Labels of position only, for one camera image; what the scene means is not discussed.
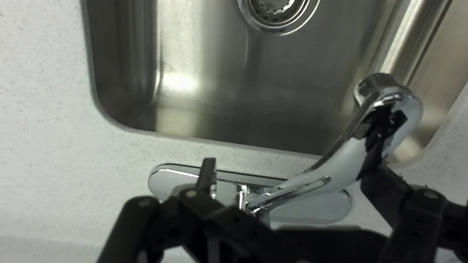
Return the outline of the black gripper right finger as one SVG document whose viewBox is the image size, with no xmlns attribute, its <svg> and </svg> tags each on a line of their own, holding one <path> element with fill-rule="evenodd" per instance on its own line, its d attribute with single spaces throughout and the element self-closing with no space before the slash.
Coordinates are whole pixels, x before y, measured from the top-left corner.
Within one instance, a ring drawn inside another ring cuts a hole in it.
<svg viewBox="0 0 468 263">
<path fill-rule="evenodd" d="M 392 228 L 379 263 L 436 263 L 439 248 L 468 263 L 468 206 L 407 183 L 383 164 L 380 143 L 367 150 L 361 191 Z"/>
</svg>

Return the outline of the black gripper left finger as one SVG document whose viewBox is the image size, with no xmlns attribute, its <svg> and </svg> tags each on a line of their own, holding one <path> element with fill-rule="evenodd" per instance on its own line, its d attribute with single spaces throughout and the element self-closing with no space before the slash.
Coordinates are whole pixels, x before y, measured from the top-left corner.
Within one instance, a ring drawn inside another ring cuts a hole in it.
<svg viewBox="0 0 468 263">
<path fill-rule="evenodd" d="M 211 196 L 215 165 L 206 158 L 196 183 L 177 187 L 164 203 L 149 196 L 127 200 L 96 263 L 161 263 L 175 247 L 197 263 L 269 263 L 272 253 L 260 240 L 266 229 Z"/>
</svg>

